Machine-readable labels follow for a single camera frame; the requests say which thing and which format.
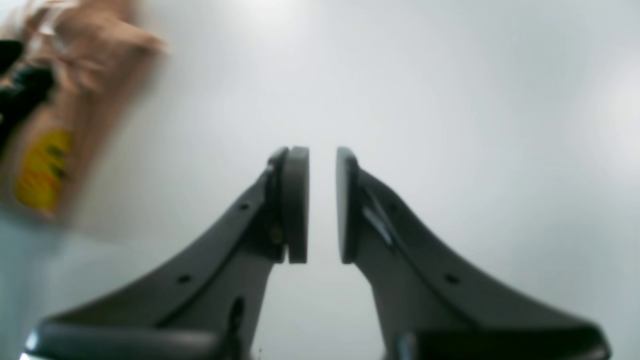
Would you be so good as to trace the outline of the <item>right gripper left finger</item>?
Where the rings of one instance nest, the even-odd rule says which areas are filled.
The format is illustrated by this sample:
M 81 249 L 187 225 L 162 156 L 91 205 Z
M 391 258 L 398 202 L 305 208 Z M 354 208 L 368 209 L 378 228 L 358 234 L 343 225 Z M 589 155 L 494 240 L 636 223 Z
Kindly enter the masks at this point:
M 279 148 L 201 237 L 149 274 L 46 317 L 25 360 L 246 360 L 272 268 L 307 262 L 310 152 Z

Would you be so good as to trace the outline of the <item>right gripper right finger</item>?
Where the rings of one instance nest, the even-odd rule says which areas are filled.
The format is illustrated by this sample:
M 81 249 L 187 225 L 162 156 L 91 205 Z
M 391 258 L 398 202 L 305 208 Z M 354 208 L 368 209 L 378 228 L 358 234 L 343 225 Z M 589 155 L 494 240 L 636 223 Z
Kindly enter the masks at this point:
M 601 328 L 503 284 L 336 151 L 340 257 L 374 296 L 387 360 L 608 360 Z

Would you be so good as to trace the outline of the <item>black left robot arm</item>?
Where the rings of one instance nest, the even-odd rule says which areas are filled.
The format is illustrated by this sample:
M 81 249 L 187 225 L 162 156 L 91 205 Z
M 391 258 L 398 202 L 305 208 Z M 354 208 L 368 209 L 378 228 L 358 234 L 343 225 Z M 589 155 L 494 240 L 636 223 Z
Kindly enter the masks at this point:
M 54 87 L 52 68 L 26 64 L 12 70 L 18 63 L 25 46 L 15 39 L 0 41 L 1 75 L 10 75 L 8 84 L 0 89 L 0 147 L 4 151 L 7 141 L 18 126 L 47 98 Z

